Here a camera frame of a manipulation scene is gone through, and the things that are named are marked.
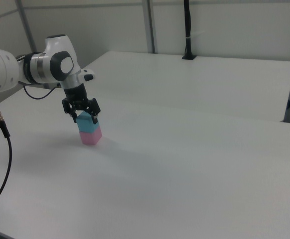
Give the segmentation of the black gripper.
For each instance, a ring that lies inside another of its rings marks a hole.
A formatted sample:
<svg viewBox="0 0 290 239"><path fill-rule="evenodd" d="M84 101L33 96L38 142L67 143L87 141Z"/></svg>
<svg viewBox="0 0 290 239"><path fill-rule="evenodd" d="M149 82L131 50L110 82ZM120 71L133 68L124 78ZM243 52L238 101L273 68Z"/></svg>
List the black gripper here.
<svg viewBox="0 0 290 239"><path fill-rule="evenodd" d="M92 117L93 124L98 123L98 114L100 113L100 107L96 98L88 100L87 93L84 84L80 84L74 88L64 89L66 97L62 100L62 106L64 112L69 114L74 123L77 123L76 110L85 111Z"/></svg>

